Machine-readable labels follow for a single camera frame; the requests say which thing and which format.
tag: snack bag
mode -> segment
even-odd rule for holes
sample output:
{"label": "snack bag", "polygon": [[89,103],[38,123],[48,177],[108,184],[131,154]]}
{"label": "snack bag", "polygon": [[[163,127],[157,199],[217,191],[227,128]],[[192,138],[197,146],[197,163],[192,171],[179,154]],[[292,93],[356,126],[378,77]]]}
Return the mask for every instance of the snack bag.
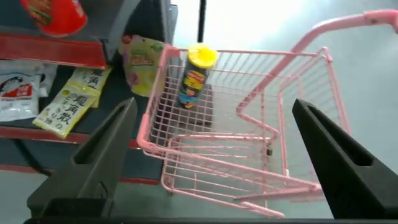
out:
{"label": "snack bag", "polygon": [[[101,94],[102,88],[105,85],[106,79],[112,71],[112,66],[107,66],[106,70],[95,70],[90,68],[76,68],[70,80],[80,83],[82,85],[98,90]],[[97,108],[100,103],[100,98],[93,103],[92,108]]]}
{"label": "snack bag", "polygon": [[157,40],[125,35],[119,47],[124,73],[131,91],[149,97],[155,82],[163,43]]}
{"label": "snack bag", "polygon": [[55,76],[57,75],[58,65],[51,63],[44,63],[44,71],[40,80],[40,97],[48,97],[54,82]]}
{"label": "snack bag", "polygon": [[37,116],[42,72],[40,62],[0,61],[0,121]]}
{"label": "snack bag", "polygon": [[99,95],[98,90],[69,80],[33,124],[64,139]]}

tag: shelf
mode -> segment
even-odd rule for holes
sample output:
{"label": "shelf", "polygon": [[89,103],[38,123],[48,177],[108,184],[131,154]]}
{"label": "shelf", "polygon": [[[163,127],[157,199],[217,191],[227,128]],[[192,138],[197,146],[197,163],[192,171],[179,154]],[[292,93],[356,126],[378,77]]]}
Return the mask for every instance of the shelf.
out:
{"label": "shelf", "polygon": [[[138,113],[134,132],[124,160],[121,181],[141,184],[157,184],[162,172],[163,161],[145,156],[135,138],[148,98],[131,93],[124,76],[119,54],[115,54],[120,36],[138,34],[155,40],[171,42],[165,38],[164,30],[174,33],[177,22],[177,7],[171,7],[170,27],[163,27],[160,11],[161,1],[138,0],[81,0],[88,15],[87,25],[75,35],[55,39],[42,35],[19,6],[19,1],[7,0],[0,7],[0,58],[45,60],[62,65],[104,67],[104,61],[112,62],[114,69],[103,88],[99,108],[89,111],[76,124],[66,139],[32,125],[33,119],[0,123],[0,170],[35,172],[23,160],[10,139],[24,139],[23,142],[42,166],[54,170],[68,162],[72,152],[83,143],[88,135],[110,114],[122,100],[135,97]],[[119,20],[112,20],[118,15]],[[41,98],[40,110],[44,109],[70,78],[74,67],[59,66],[49,97]]]}
{"label": "shelf", "polygon": [[120,36],[140,0],[80,2],[88,16],[86,26],[76,34],[61,39],[41,34],[19,1],[2,2],[0,58],[42,60],[77,67],[104,68],[106,63],[112,60]]}
{"label": "shelf", "polygon": [[[41,98],[39,101],[42,111],[55,97],[55,95],[66,84],[74,71],[74,67],[59,66],[57,77],[47,98]],[[18,138],[26,139],[25,144],[35,155],[42,166],[56,169],[62,162],[69,160],[72,152],[77,149],[78,144],[85,141],[90,133],[96,129],[100,123],[112,112],[112,110],[121,101],[134,97],[137,101],[137,119],[134,132],[131,136],[130,148],[139,147],[135,141],[140,125],[140,120],[145,112],[148,98],[135,95],[131,92],[123,72],[122,66],[116,67],[109,74],[108,80],[103,88],[99,108],[90,108],[82,117],[72,133],[66,139],[60,139],[56,135],[44,131],[32,124],[33,119],[23,119],[11,122],[0,123],[0,169],[15,168],[17,166],[27,166],[24,160],[19,156],[12,142],[8,139]],[[122,177],[129,182],[147,183],[147,180],[159,180],[163,161],[145,156],[141,150],[131,149],[126,153]]]}

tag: black pole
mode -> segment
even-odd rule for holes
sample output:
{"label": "black pole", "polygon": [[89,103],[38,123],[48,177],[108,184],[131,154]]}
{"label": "black pole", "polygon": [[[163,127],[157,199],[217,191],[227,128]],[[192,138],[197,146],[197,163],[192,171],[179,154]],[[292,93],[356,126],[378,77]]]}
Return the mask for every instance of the black pole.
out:
{"label": "black pole", "polygon": [[203,31],[205,30],[205,13],[206,13],[206,0],[200,0],[198,43],[203,42]]}

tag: black cable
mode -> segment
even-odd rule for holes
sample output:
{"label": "black cable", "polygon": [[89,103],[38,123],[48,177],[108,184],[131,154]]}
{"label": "black cable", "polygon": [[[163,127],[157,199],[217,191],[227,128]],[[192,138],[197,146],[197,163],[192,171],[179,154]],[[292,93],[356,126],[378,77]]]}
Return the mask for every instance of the black cable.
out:
{"label": "black cable", "polygon": [[22,157],[25,159],[26,163],[36,172],[46,175],[47,177],[51,176],[51,172],[45,170],[38,160],[30,153],[28,148],[22,142],[21,139],[11,139],[14,142],[15,146],[17,147],[18,151],[21,153]]}
{"label": "black cable", "polygon": [[205,16],[206,16],[206,0],[200,0],[198,43],[203,42],[203,33],[205,30]]}

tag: shopping cart wire basket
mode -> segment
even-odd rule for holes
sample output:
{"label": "shopping cart wire basket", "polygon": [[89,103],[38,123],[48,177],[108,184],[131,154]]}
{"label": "shopping cart wire basket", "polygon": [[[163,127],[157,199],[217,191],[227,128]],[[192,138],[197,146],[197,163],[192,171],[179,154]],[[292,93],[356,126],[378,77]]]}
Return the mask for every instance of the shopping cart wire basket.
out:
{"label": "shopping cart wire basket", "polygon": [[284,214],[270,209],[270,200],[322,199],[292,116],[294,101],[313,103],[351,131],[328,49],[302,50],[324,32],[375,24],[398,31],[398,11],[322,22],[290,52],[219,50],[207,79],[211,91],[203,91],[197,108],[188,111],[175,102],[187,50],[166,45],[137,137],[146,155],[165,161],[162,185],[169,192],[278,218]]}

